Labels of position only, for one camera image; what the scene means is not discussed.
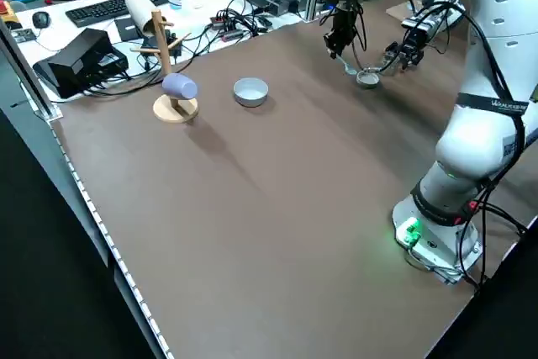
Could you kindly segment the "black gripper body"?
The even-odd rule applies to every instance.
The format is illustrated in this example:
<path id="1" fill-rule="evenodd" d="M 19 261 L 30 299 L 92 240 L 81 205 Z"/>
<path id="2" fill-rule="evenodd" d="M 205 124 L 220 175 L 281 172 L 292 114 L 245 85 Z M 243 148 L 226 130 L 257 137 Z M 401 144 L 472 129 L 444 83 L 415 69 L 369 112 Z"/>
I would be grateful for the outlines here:
<path id="1" fill-rule="evenodd" d="M 356 36 L 358 10 L 336 8 L 333 16 L 332 38 L 337 46 L 348 46 Z"/>
<path id="2" fill-rule="evenodd" d="M 402 27 L 407 30 L 403 40 L 403 50 L 422 50 L 432 38 L 435 24 L 415 22 L 402 22 Z"/>

